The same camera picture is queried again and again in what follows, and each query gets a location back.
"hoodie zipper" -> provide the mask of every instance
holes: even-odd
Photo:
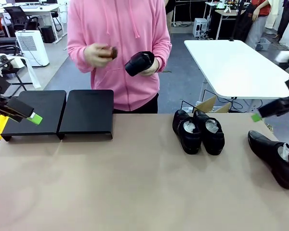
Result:
[[[123,54],[123,39],[122,39],[121,24],[120,24],[117,0],[115,0],[115,6],[116,6],[116,14],[117,14],[117,21],[118,21],[118,28],[119,28],[119,36],[120,36],[120,48],[121,48],[122,57],[124,57],[124,54]],[[129,111],[131,111],[129,89],[127,87],[126,73],[125,73],[124,69],[123,69],[123,76],[124,76],[125,89],[126,89],[126,93],[127,93],[127,105],[129,106]]]

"black pole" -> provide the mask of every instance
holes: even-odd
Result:
[[[244,2],[245,2],[244,0],[241,0],[240,3],[239,3],[239,10],[238,10],[237,16],[236,16],[235,28],[233,28],[232,35],[230,37],[230,41],[234,41],[237,24],[238,24],[238,22],[240,20],[240,17],[241,17],[241,12],[242,12],[243,7],[244,7]]]

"white portable air conditioner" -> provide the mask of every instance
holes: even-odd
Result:
[[[31,66],[47,66],[49,64],[45,46],[38,30],[25,30],[15,32],[18,44]]]
[[[207,20],[205,18],[195,18],[193,35],[194,37],[200,37],[203,32],[207,30]]]

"pair of black shoes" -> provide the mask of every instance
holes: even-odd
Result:
[[[212,124],[211,122],[215,125],[214,132],[207,128],[208,123]],[[179,136],[183,150],[187,154],[196,154],[201,142],[211,155],[219,155],[225,145],[221,124],[200,110],[196,110],[193,117],[189,116],[186,111],[176,111],[172,129]]]
[[[271,141],[264,135],[249,131],[248,139],[252,151],[268,164],[278,184],[289,189],[289,155],[288,161],[280,156],[278,149],[284,146],[283,142]]]

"black platform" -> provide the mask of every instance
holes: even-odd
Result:
[[[110,134],[112,137],[112,90],[72,90],[59,134]]]
[[[1,136],[9,141],[12,136],[57,135],[63,112],[66,106],[66,92],[64,90],[33,90],[23,91],[18,99],[34,108],[34,112],[43,120],[36,125],[27,119],[20,123],[9,119]]]

